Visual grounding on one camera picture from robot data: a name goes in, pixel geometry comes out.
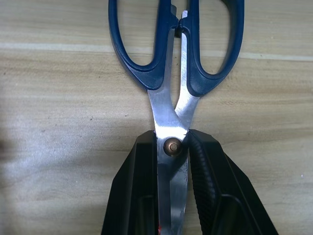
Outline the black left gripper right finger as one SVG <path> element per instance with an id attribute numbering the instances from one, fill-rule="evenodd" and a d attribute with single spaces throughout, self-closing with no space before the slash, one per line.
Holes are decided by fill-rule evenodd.
<path id="1" fill-rule="evenodd" d="M 187 135 L 202 235 L 279 235 L 251 181 L 211 135 Z"/>

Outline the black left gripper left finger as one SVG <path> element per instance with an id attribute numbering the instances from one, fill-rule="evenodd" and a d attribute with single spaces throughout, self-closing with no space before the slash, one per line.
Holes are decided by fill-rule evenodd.
<path id="1" fill-rule="evenodd" d="M 158 235 L 157 141 L 137 137 L 115 175 L 101 235 Z"/>

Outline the blue handled steel scissors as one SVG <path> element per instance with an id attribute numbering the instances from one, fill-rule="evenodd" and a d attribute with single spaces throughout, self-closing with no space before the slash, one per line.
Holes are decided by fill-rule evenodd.
<path id="1" fill-rule="evenodd" d="M 199 99 L 218 86 L 238 58 L 244 31 L 244 0 L 222 0 L 230 16 L 230 35 L 223 63 L 215 74 L 200 59 L 200 0 L 188 0 L 177 18 L 171 0 L 159 0 L 152 61 L 138 65 L 128 56 L 121 38 L 117 0 L 109 0 L 110 35 L 121 64 L 148 93 L 156 133 L 158 223 L 160 235 L 181 235 L 187 201 L 188 160 L 182 144 Z M 171 100 L 174 38 L 181 38 L 180 93 Z"/>

